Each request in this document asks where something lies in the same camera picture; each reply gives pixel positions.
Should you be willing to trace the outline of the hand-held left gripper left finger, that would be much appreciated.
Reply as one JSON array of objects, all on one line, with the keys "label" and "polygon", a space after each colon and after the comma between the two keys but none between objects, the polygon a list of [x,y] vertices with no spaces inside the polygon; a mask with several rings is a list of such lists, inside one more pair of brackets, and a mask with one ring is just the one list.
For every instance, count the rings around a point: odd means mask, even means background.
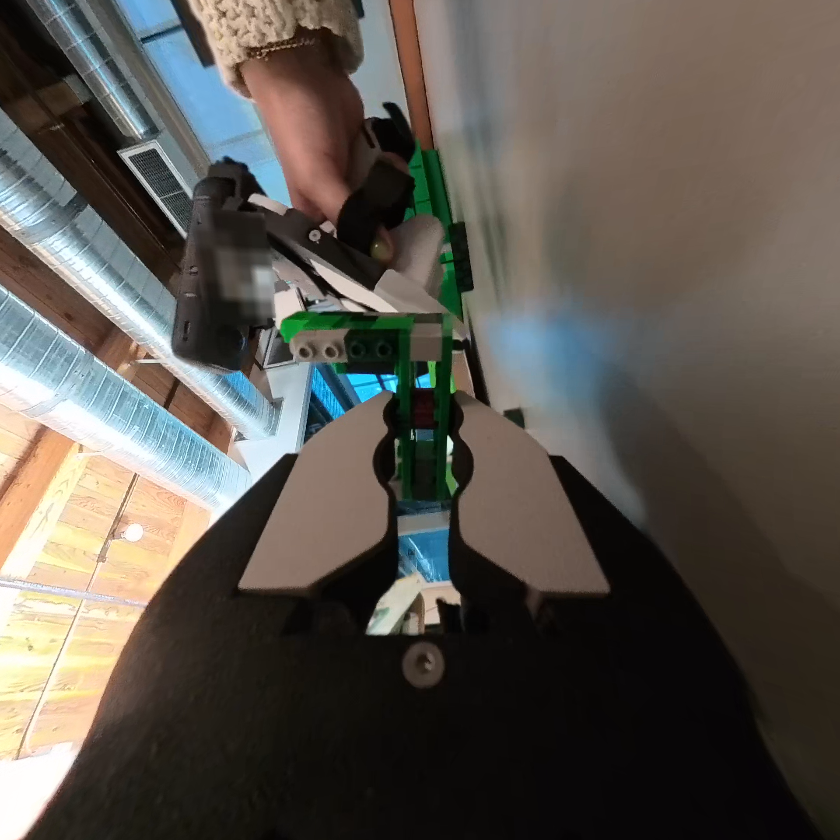
[{"label": "hand-held left gripper left finger", "polygon": [[382,392],[298,454],[239,582],[241,592],[315,596],[341,581],[377,601],[396,580],[395,394]]}]

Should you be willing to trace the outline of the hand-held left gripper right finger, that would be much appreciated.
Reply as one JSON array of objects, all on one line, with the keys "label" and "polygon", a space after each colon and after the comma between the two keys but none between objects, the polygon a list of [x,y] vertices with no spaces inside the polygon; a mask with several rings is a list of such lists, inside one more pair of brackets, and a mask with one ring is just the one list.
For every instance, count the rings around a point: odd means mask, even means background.
[{"label": "hand-held left gripper right finger", "polygon": [[465,546],[547,596],[611,591],[548,452],[528,432],[457,392],[455,441],[471,457],[458,495]]}]

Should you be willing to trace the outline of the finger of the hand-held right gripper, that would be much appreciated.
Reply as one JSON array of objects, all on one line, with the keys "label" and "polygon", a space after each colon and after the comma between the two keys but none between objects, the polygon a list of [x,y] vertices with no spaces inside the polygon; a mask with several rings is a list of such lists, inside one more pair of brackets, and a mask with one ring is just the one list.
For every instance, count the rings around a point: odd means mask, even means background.
[{"label": "finger of the hand-held right gripper", "polygon": [[336,267],[318,256],[308,257],[308,263],[340,298],[348,300],[384,300],[376,290],[378,277],[357,266]]},{"label": "finger of the hand-held right gripper", "polygon": [[373,288],[366,307],[376,312],[441,314],[453,318],[453,333],[459,341],[469,339],[469,330],[460,317],[405,276],[382,276]]}]

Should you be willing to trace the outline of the green and grey lego build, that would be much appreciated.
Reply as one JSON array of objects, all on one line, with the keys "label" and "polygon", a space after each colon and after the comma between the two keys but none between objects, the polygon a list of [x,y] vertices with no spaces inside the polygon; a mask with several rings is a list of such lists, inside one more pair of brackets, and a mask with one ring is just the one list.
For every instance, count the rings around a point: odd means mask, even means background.
[{"label": "green and grey lego build", "polygon": [[463,341],[442,313],[299,311],[279,327],[296,361],[392,382],[395,477],[402,499],[444,502],[453,360]]}]

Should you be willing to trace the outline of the person's right forearm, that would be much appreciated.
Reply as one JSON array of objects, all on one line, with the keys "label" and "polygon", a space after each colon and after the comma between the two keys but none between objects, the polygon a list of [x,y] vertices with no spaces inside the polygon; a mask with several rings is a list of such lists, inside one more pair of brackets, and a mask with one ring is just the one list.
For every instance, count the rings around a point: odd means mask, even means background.
[{"label": "person's right forearm", "polygon": [[250,99],[241,67],[284,49],[323,40],[340,68],[354,74],[364,59],[361,27],[351,1],[190,1],[225,83]]}]

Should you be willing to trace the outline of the large green creeper lego model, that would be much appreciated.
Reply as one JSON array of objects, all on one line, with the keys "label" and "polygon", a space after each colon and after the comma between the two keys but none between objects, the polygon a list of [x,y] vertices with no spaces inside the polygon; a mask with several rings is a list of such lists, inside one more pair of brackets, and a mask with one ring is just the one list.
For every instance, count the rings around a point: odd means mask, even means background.
[{"label": "large green creeper lego model", "polygon": [[431,215],[443,225],[444,240],[438,258],[442,274],[434,295],[447,310],[464,320],[463,296],[474,290],[466,223],[453,218],[444,168],[436,150],[421,150],[417,145],[408,168],[414,179],[414,194],[404,219]]}]

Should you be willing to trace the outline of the person's right hand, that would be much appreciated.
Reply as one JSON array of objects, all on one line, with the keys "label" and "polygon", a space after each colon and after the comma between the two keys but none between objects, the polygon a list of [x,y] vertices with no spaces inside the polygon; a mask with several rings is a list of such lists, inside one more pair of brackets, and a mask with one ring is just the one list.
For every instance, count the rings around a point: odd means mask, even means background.
[{"label": "person's right hand", "polygon": [[364,123],[361,96],[322,44],[278,49],[240,69],[265,124],[292,205],[337,227],[352,189],[351,153]]}]

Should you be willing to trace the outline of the white vent grille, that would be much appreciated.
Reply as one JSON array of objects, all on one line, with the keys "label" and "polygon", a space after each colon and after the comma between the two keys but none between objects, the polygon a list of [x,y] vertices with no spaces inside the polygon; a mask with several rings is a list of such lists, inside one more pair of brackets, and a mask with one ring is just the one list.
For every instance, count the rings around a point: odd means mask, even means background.
[{"label": "white vent grille", "polygon": [[186,238],[199,174],[168,132],[121,148],[118,154],[175,230]]}]

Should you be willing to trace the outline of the wooden side table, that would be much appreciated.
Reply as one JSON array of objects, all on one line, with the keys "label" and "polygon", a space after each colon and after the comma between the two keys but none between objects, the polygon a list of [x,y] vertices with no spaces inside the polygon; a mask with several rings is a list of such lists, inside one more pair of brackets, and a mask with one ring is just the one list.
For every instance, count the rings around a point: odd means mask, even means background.
[{"label": "wooden side table", "polygon": [[414,1],[390,1],[395,46],[406,95],[408,118],[423,151],[435,148],[424,64],[417,31]]}]

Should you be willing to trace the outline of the silver ventilation duct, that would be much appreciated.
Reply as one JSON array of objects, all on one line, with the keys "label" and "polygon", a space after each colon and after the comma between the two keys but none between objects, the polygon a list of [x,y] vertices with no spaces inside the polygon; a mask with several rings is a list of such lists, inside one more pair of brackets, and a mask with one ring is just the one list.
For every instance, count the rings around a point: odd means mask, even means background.
[{"label": "silver ventilation duct", "polygon": [[247,469],[1,289],[1,403],[208,510],[252,486]]},{"label": "silver ventilation duct", "polygon": [[109,47],[75,1],[27,1],[122,137],[133,144],[159,132]]},{"label": "silver ventilation duct", "polygon": [[2,227],[245,438],[278,430],[280,411],[243,373],[172,351],[175,299],[132,249],[1,111]]}]

